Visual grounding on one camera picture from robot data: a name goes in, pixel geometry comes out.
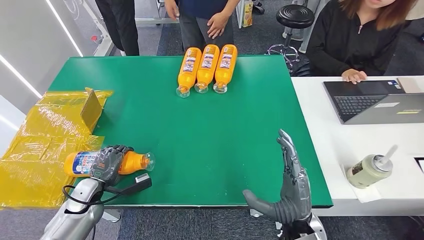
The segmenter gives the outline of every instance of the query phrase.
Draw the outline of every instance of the white wall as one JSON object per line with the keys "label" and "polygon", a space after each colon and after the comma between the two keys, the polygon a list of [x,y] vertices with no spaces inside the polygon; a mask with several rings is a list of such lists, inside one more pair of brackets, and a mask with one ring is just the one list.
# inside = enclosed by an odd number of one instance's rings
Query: white wall
{"label": "white wall", "polygon": [[0,158],[24,120],[25,114],[0,95]]}
{"label": "white wall", "polygon": [[[0,55],[43,94],[69,57],[79,56],[50,1],[84,56],[87,50],[63,0],[0,0]],[[24,114],[37,96],[0,62],[0,95]]]}

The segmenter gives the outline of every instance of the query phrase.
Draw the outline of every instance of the bottle label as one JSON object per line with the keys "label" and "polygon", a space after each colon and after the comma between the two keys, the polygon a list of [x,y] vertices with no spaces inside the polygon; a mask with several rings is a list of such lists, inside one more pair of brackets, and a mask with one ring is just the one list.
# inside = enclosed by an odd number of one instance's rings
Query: bottle label
{"label": "bottle label", "polygon": [[97,151],[80,151],[73,160],[72,171],[74,174],[89,174],[97,156]]}
{"label": "bottle label", "polygon": [[223,49],[221,64],[219,65],[222,69],[230,69],[231,59],[233,58],[234,47],[226,46]]}
{"label": "bottle label", "polygon": [[352,175],[355,175],[362,171],[364,168],[362,167],[362,161],[352,167]]}
{"label": "bottle label", "polygon": [[193,72],[193,69],[195,68],[197,53],[198,53],[197,49],[187,50],[187,53],[185,54],[186,57],[185,57],[184,66],[182,67],[183,72],[189,72],[189,73]]}
{"label": "bottle label", "polygon": [[215,55],[215,47],[206,47],[205,54],[203,58],[203,62],[201,63],[201,67],[205,69],[212,68],[212,61],[214,60]]}

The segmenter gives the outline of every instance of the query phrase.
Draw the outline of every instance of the stool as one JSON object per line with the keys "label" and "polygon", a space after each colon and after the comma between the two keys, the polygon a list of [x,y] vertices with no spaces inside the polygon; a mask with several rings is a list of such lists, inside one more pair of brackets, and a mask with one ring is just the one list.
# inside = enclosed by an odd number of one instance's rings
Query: stool
{"label": "stool", "polygon": [[[305,29],[309,28],[315,20],[314,13],[307,7],[296,4],[289,4],[283,6],[276,15],[277,21],[289,28],[284,44],[275,44],[271,46],[267,54],[280,54],[284,57],[286,64],[288,64],[288,71],[293,72],[293,62],[299,62],[298,50],[290,46],[290,40],[292,39],[293,29]],[[288,53],[288,50],[292,49],[294,53]]]}

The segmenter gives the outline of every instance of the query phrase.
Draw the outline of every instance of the shirt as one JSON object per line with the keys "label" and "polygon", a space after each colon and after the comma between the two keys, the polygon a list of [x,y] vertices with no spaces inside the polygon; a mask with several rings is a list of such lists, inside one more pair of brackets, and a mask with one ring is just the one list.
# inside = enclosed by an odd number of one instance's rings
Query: shirt
{"label": "shirt", "polygon": [[184,14],[209,20],[224,10],[227,2],[228,0],[179,0],[179,8]]}
{"label": "shirt", "polygon": [[358,15],[348,18],[338,0],[319,14],[306,56],[314,76],[341,76],[348,69],[381,76],[392,59],[403,25],[377,31],[376,21],[361,25]]}

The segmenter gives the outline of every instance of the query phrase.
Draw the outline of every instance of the floor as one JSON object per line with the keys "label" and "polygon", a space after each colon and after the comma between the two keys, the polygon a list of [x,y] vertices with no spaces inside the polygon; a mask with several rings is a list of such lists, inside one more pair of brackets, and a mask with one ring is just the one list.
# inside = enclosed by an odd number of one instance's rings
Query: floor
{"label": "floor", "polygon": [[[149,16],[144,2],[135,1],[137,17]],[[275,20],[282,1],[263,1],[264,15],[254,15],[253,26],[237,29],[233,17],[234,41],[240,54],[264,54],[269,46],[282,43],[283,28]],[[78,19],[81,33],[89,39],[98,34],[95,25],[88,24],[87,15]],[[146,25],[138,28],[142,55],[182,55],[178,24]],[[402,34],[387,75],[424,75],[424,45],[416,38],[424,32],[424,20],[411,24]],[[112,55],[119,55],[113,50]],[[0,240],[38,239],[55,214],[54,209],[3,209],[0,211]],[[417,224],[408,217],[323,217],[329,240],[406,240]],[[253,218],[246,209],[126,209],[122,221],[97,224],[96,240],[203,240],[203,239],[277,239],[275,224],[266,217]]]}

